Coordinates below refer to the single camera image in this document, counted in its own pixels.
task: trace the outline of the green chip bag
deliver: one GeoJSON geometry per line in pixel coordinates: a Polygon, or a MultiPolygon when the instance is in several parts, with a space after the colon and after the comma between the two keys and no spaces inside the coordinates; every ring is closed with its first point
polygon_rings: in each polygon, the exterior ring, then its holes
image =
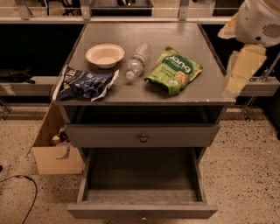
{"type": "Polygon", "coordinates": [[[168,88],[169,95],[179,94],[180,89],[202,72],[202,65],[182,56],[171,47],[157,60],[152,72],[146,76],[145,81],[156,82],[168,88]]]}

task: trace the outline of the bowl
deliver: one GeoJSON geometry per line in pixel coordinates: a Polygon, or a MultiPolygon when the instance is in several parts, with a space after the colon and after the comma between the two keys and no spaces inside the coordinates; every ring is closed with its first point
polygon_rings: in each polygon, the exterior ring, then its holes
{"type": "Polygon", "coordinates": [[[88,49],[86,59],[100,68],[111,68],[124,56],[124,50],[119,45],[95,45],[88,49]]]}

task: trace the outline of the speckled floor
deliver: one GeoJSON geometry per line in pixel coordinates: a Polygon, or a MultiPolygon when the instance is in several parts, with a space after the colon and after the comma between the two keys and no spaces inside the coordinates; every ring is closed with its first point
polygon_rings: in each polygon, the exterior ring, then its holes
{"type": "MultiPolygon", "coordinates": [[[[45,112],[45,108],[36,108],[34,112],[22,108],[14,110],[7,121],[0,121],[0,165],[3,166],[0,181],[26,175],[38,186],[38,197],[25,223],[143,223],[141,220],[76,220],[71,216],[67,205],[76,201],[81,175],[40,176],[30,151],[45,112]]],[[[147,220],[147,223],[279,223],[280,141],[261,109],[250,113],[253,122],[245,122],[238,111],[227,112],[200,163],[208,204],[216,205],[218,212],[208,220],[147,220]]],[[[33,183],[26,178],[1,182],[0,223],[22,223],[34,193],[33,183]]]]}

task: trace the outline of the cabinet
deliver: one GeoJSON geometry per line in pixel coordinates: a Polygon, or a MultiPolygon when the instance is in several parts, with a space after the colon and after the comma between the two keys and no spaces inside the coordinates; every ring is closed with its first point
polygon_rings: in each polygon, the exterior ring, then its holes
{"type": "Polygon", "coordinates": [[[122,46],[120,74],[106,96],[53,101],[66,123],[66,133],[80,148],[86,165],[75,218],[209,218],[199,161],[211,145],[227,106],[235,98],[224,91],[224,77],[209,43],[195,23],[90,23],[80,36],[69,66],[96,71],[84,55],[91,46],[122,46]],[[125,65],[137,45],[153,52],[143,77],[125,78],[125,65]],[[178,95],[146,83],[161,52],[171,46],[203,65],[203,73],[178,95]]]}

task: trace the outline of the gray tabletop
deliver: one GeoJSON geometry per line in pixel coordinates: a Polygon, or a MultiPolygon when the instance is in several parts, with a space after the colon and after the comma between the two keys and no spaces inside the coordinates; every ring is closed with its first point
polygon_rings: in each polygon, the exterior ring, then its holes
{"type": "Polygon", "coordinates": [[[69,66],[85,71],[96,71],[97,67],[86,58],[87,50],[95,45],[111,43],[121,46],[124,58],[113,68],[119,69],[119,77],[100,100],[91,102],[82,97],[59,103],[64,105],[227,105],[234,104],[235,97],[224,90],[224,76],[211,53],[200,28],[195,23],[91,23],[87,24],[69,66]],[[152,46],[152,55],[141,77],[129,82],[126,63],[141,42],[152,46]],[[144,77],[154,67],[164,49],[170,46],[187,58],[200,63],[203,72],[180,94],[168,95],[158,85],[147,83],[144,77]]]}

